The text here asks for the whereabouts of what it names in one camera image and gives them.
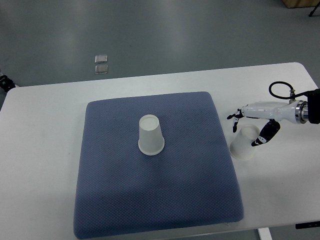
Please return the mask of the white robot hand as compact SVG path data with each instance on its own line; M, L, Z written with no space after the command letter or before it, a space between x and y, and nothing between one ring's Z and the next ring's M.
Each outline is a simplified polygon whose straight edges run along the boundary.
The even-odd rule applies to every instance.
M280 130L280 121L287 120L293 124L305 124L307 122L307 102L295 100L291 103L259 101L238 108L226 119L233 118L232 132L236 133L239 120L244 117L269 120L260 131L258 137L251 143L252 147L268 143Z

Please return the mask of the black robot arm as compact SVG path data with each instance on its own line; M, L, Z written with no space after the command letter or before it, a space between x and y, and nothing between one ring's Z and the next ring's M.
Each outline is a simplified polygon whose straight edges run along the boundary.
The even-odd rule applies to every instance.
M233 120L233 133L237 131L238 122L242 118L267 120L258 137L251 142L253 147L268 143L280 130L282 120L293 124L320 123L320 90L315 89L296 94L294 88L287 84L290 88L289 96L280 96L272 91L272 87L280 83L280 81L272 83L268 88L269 94L277 99L288 100L288 103L255 102L238 108L227 117L228 120Z

